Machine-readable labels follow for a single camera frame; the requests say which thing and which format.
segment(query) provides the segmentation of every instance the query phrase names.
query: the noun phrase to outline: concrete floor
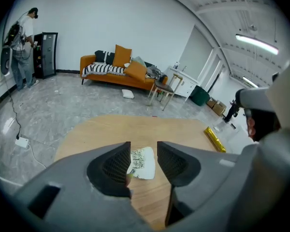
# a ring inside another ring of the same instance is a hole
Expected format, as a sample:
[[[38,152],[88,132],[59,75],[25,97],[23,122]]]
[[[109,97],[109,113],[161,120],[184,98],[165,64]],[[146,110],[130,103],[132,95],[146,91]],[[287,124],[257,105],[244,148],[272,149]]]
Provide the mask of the concrete floor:
[[[131,90],[135,98],[123,98],[123,88]],[[104,114],[188,118],[198,119],[210,127],[218,125],[218,137],[232,153],[226,139],[236,134],[234,129],[208,106],[199,107],[190,99],[184,103],[184,98],[174,97],[163,112],[163,106],[157,99],[147,106],[148,93],[146,90],[91,80],[85,80],[81,85],[79,75],[59,73],[41,80],[32,88],[14,91],[12,98],[22,126],[21,136],[30,140],[36,159],[45,166],[52,164],[58,146],[74,126]],[[0,104],[0,176],[24,184],[44,168],[34,161],[30,148],[15,145],[18,128],[8,97]],[[0,183],[10,194],[19,188]]]

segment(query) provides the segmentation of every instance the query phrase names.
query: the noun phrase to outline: black cable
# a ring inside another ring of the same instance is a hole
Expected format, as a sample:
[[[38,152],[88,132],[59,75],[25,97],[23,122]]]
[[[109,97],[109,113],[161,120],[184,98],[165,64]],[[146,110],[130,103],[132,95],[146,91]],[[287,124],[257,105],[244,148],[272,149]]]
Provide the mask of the black cable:
[[[4,82],[5,82],[5,84],[6,84],[6,88],[8,89],[8,94],[9,94],[10,99],[11,99],[10,102],[12,102],[13,112],[15,113],[15,120],[16,120],[16,122],[17,122],[18,125],[19,125],[19,131],[18,131],[18,134],[16,135],[16,139],[18,140],[18,139],[19,139],[19,134],[20,134],[21,125],[20,125],[20,123],[19,123],[18,120],[17,120],[17,112],[15,112],[15,109],[14,109],[14,101],[13,101],[13,98],[12,98],[12,96],[11,96],[11,92],[10,92],[10,90],[9,90],[8,84],[7,84],[7,82],[6,82],[6,77],[4,77]]]
[[[2,46],[3,46],[3,44],[4,44],[4,30],[5,30],[5,26],[6,26],[6,22],[7,22],[7,19],[8,19],[8,17],[9,17],[9,15],[7,15],[7,17],[6,17],[6,20],[5,20],[5,24],[4,24],[4,29],[3,29],[3,36],[2,36]],[[23,58],[23,56],[22,56],[22,51],[20,52],[20,56],[22,57],[22,59],[24,59],[24,60],[26,60],[26,59],[28,59],[28,58]],[[9,87],[8,87],[8,84],[7,84],[7,82],[6,82],[6,77],[4,77],[4,81],[5,81],[5,84],[6,84],[6,88],[7,88],[7,90],[8,90],[8,94],[9,94],[9,96],[10,96],[10,102],[12,102],[12,108],[13,108],[13,112],[15,113],[15,120],[16,120],[16,122],[18,123],[18,125],[19,125],[19,131],[18,131],[18,134],[16,135],[16,139],[18,140],[19,139],[19,134],[20,134],[20,129],[21,129],[21,125],[20,125],[20,123],[18,122],[18,120],[17,120],[17,112],[15,111],[15,109],[14,109],[14,101],[13,101],[13,98],[12,98],[12,96],[11,96],[11,92],[10,92],[10,90],[9,90]]]
[[[23,58],[23,55],[22,55],[23,50],[24,50],[24,45],[23,45],[23,49],[20,51],[20,56],[21,56],[22,59],[27,60],[30,57],[30,55],[31,55],[32,48],[30,48],[30,52],[29,52],[28,58]]]

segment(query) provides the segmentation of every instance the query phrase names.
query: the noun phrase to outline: orange cushion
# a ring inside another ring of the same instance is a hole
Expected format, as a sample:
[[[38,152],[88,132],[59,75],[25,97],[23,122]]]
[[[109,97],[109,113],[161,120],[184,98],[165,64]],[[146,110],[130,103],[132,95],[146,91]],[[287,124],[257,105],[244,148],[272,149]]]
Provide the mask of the orange cushion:
[[[112,65],[124,68],[124,64],[130,62],[131,51],[132,49],[126,49],[120,45],[116,45],[115,56]]]
[[[128,76],[133,77],[134,79],[141,82],[145,81],[146,72],[147,68],[136,61],[132,61],[129,67],[124,70],[124,74],[127,74]]]

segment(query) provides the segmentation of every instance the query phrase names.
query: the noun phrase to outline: throw pillow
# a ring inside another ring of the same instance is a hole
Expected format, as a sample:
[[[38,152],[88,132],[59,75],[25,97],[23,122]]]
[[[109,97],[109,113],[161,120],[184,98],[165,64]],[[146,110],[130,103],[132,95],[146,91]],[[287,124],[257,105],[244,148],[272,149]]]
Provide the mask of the throw pillow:
[[[124,74],[135,78],[138,81],[144,82],[147,68],[139,62],[132,61],[132,63],[124,70]]]
[[[140,64],[142,64],[142,65],[144,65],[144,66],[146,67],[145,62],[144,62],[143,59],[141,59],[140,57],[133,58],[132,61],[137,61],[137,62],[139,62]]]
[[[115,53],[106,51],[95,51],[96,62],[113,64]]]
[[[132,93],[131,90],[128,89],[122,89],[122,96],[124,98],[128,98],[128,99],[134,99],[134,94]]]
[[[129,63],[132,49],[126,49],[120,45],[116,45],[113,66],[124,68],[125,63]]]

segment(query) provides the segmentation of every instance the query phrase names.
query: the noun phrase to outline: door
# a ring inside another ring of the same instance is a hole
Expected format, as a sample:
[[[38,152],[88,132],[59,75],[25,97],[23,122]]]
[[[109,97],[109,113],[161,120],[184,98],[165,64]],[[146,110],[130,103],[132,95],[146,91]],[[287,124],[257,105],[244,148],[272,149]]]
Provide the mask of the door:
[[[197,80],[212,49],[207,39],[194,27],[179,60],[179,70],[186,66],[184,72]]]
[[[213,64],[212,64],[212,66],[209,67],[209,70],[208,70],[208,72],[207,72],[207,74],[206,74],[206,76],[205,76],[203,82],[200,84],[200,86],[201,86],[202,88],[205,88],[205,87],[207,86],[209,80],[211,79],[213,73],[215,72],[216,67],[217,67],[218,64],[219,64],[219,61],[220,61],[219,57],[216,56],[216,58],[215,58],[215,60],[214,60],[214,62],[213,62]]]

